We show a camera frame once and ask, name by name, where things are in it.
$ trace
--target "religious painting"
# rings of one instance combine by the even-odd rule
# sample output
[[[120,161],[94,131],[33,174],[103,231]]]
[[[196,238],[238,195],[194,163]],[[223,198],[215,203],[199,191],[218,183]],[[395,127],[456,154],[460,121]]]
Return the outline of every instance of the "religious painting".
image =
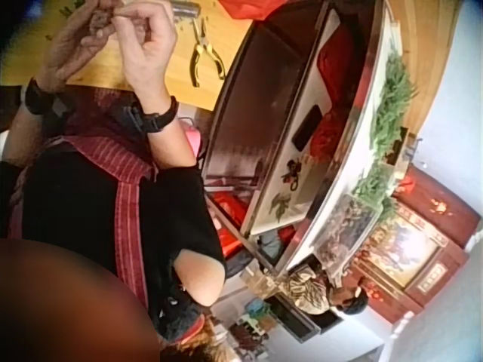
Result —
[[[435,238],[431,225],[406,207],[399,205],[397,214],[374,228],[366,240],[368,261],[406,287],[429,258],[445,241]]]

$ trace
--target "green plant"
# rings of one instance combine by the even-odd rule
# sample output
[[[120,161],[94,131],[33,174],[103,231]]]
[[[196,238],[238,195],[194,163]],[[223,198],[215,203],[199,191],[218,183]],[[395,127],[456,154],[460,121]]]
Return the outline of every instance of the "green plant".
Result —
[[[388,168],[376,161],[372,165],[368,176],[359,180],[353,194],[368,204],[379,207],[386,197],[387,184],[391,175],[392,168]]]
[[[371,125],[371,144],[376,159],[382,159],[396,140],[400,140],[400,127],[416,88],[409,79],[409,73],[402,57],[393,51],[386,64],[386,81],[381,102]]]
[[[383,199],[383,212],[379,215],[377,222],[385,222],[395,216],[396,200],[390,196]]]

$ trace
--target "wrist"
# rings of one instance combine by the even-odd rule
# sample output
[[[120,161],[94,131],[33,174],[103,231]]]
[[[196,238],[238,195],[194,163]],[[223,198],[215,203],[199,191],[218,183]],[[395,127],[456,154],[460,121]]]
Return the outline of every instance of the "wrist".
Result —
[[[52,77],[48,75],[48,72],[41,70],[35,77],[35,82],[41,91],[49,94],[55,94],[61,92],[66,82],[58,79],[52,80]]]
[[[171,107],[171,97],[166,87],[158,92],[135,92],[145,115],[165,114]]]

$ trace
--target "wooden table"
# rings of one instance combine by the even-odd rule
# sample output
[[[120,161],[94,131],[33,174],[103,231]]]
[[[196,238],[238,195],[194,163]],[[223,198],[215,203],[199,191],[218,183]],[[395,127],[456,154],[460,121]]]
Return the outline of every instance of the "wooden table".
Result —
[[[232,65],[251,20],[234,20],[216,0],[192,0],[202,6],[206,20],[208,39],[223,59],[226,71]],[[36,73],[45,51],[50,46],[48,37],[53,36],[65,23],[59,12],[64,6],[73,8],[73,0],[50,0],[45,2],[43,15],[26,24],[12,41],[2,60],[1,85],[27,84]],[[223,81],[218,79],[214,63],[204,54],[198,65],[200,88],[192,86],[189,61],[195,46],[195,34],[189,20],[177,24],[178,43],[167,73],[168,90],[182,103],[213,110]],[[107,46],[82,71],[74,75],[70,84],[90,85],[129,90],[122,74],[122,59],[115,35]]]

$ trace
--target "white wall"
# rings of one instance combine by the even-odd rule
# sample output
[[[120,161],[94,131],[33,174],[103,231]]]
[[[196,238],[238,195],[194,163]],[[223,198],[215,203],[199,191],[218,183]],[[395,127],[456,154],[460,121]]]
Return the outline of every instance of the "white wall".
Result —
[[[390,362],[481,361],[481,252],[402,331]]]
[[[464,0],[414,163],[483,215],[481,31],[481,4]]]

